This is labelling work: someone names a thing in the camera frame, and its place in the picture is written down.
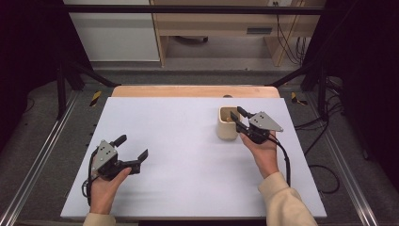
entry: floor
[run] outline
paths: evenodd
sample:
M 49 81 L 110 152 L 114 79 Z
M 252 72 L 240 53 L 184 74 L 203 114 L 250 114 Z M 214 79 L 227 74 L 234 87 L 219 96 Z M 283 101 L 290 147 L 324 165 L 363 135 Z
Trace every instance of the floor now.
M 298 66 L 284 61 L 282 67 L 272 65 L 262 38 L 210 37 L 203 43 L 198 40 L 171 40 L 165 67 L 154 64 L 96 64 L 96 71 L 112 81 L 122 84 L 187 84 L 187 85 L 266 85 L 282 78 Z M 317 118 L 315 113 L 316 90 L 302 92 L 298 88 L 301 77 L 279 88 L 286 101 L 294 125 Z M 0 157 L 0 213 L 11 207 L 15 225 L 79 225 L 59 216 L 68 191 L 87 151 L 91 135 L 112 89 L 106 88 L 84 76 L 86 86 L 82 91 L 71 91 L 68 96 L 73 108 L 65 119 L 66 124 L 52 137 L 53 146 L 43 146 L 54 131 L 57 114 L 56 84 L 49 83 L 29 94 L 29 104 L 12 138 Z M 100 90 L 102 96 L 95 106 L 89 106 L 93 94 Z M 292 92 L 297 100 L 292 101 Z M 329 106 L 339 106 L 335 93 Z M 314 180 L 321 191 L 327 218 L 319 218 L 320 225 L 399 225 L 399 194 L 391 186 L 378 163 L 365 160 L 361 147 L 341 108 L 330 113 L 327 131 L 306 155 L 310 165 L 331 169 L 339 177 L 339 189 L 334 176 L 321 168 L 313 167 Z M 301 146 L 306 152 L 323 131 L 323 122 L 297 130 Z M 44 157 L 38 174 L 32 175 L 37 157 Z M 18 189 L 26 189 L 22 194 Z M 23 205 L 12 205 L 20 199 Z M 154 225 L 155 222 L 141 222 Z M 158 225 L 188 225 L 187 222 L 156 222 Z M 223 222 L 207 222 L 223 225 Z M 264 225 L 263 221 L 252 222 Z

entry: gray floor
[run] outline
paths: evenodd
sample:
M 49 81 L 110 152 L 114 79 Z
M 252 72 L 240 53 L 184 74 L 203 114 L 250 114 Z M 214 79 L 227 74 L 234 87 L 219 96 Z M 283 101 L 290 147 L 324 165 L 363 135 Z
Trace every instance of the gray floor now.
M 242 46 L 238 49 L 233 48 L 238 42 Z M 164 68 L 153 65 L 130 65 L 126 68 L 126 64 L 122 65 L 122 68 L 110 68 L 109 65 L 103 65 L 98 68 L 98 72 L 122 84 L 264 85 L 276 81 L 297 67 L 289 62 L 285 62 L 280 68 L 272 67 L 266 51 L 262 39 L 210 38 L 207 43 L 176 39 L 170 43 L 167 65 Z M 87 151 L 87 144 L 91 140 L 90 133 L 95 130 L 106 97 L 112 93 L 112 89 L 88 77 L 84 76 L 84 79 L 87 84 L 84 90 L 73 92 L 78 93 L 76 105 L 19 213 L 17 225 L 23 225 L 23 221 L 27 220 L 44 220 L 50 222 L 50 225 L 69 222 L 59 216 L 66 201 L 65 196 Z M 311 101 L 310 97 L 314 96 L 314 92 L 298 91 L 299 82 L 300 78 L 279 89 L 295 125 L 316 118 L 311 105 L 291 102 L 292 91 L 296 91 L 299 100 Z M 102 96 L 96 106 L 89 106 L 96 90 L 101 90 Z M 1 152 L 0 213 L 4 213 L 8 208 L 56 122 L 56 83 L 35 89 L 29 94 L 29 98 L 35 101 L 34 106 L 23 115 L 11 140 Z M 345 116 L 340 112 L 331 116 L 328 128 L 379 225 L 399 225 L 399 195 L 378 164 L 364 160 L 359 142 Z M 304 150 L 311 145 L 321 130 L 319 128 L 297 131 Z M 327 166 L 338 173 L 325 136 L 309 152 L 307 160 L 309 164 Z M 319 189 L 329 190 L 336 185 L 335 179 L 322 169 L 311 171 Z M 324 194 L 322 202 L 328 217 L 317 219 L 319 224 L 363 225 L 342 178 L 340 189 L 334 194 Z

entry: human hand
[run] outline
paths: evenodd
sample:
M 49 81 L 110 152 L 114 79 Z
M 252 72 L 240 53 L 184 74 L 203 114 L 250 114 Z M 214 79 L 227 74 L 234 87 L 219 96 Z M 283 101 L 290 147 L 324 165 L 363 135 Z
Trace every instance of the human hand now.
M 92 182 L 90 213 L 109 215 L 117 190 L 131 170 L 132 168 L 122 170 L 112 181 L 98 177 Z
M 276 132 L 270 131 L 269 138 L 275 139 Z M 277 144 L 267 140 L 262 144 L 256 144 L 249 139 L 246 135 L 240 133 L 240 138 L 243 143 L 252 152 L 255 159 L 256 165 L 259 168 L 259 172 L 265 179 L 270 174 L 278 172 L 279 166 L 277 164 Z

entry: table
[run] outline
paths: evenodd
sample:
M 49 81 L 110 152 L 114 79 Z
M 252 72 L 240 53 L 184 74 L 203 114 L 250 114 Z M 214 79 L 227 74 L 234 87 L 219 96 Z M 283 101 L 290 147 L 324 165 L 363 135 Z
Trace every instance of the table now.
M 226 94 L 237 98 L 217 98 Z M 251 112 L 268 106 L 265 112 L 284 128 L 278 137 L 291 159 L 292 186 L 315 217 L 325 217 L 284 100 L 275 88 L 250 86 L 116 88 L 107 100 L 61 216 L 85 217 L 88 205 L 80 185 L 87 177 L 89 156 L 101 139 L 107 137 L 109 142 L 126 134 L 127 141 L 118 147 L 120 160 L 134 160 L 145 149 L 150 154 L 140 174 L 130 176 L 120 188 L 112 210 L 116 217 L 264 218 L 264 203 L 257 190 L 262 176 L 252 155 L 240 139 L 224 141 L 215 134 L 219 105 L 246 105 Z M 281 151 L 278 157 L 284 174 Z

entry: sweater sleeve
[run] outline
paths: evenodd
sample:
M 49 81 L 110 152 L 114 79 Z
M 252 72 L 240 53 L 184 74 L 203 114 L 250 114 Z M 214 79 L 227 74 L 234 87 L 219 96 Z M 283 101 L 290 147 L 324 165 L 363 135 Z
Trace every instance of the sweater sleeve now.
M 275 172 L 259 185 L 266 205 L 267 225 L 317 225 L 299 194 L 290 188 L 280 172 Z
M 90 214 L 86 215 L 83 226 L 114 226 L 115 218 L 112 215 Z

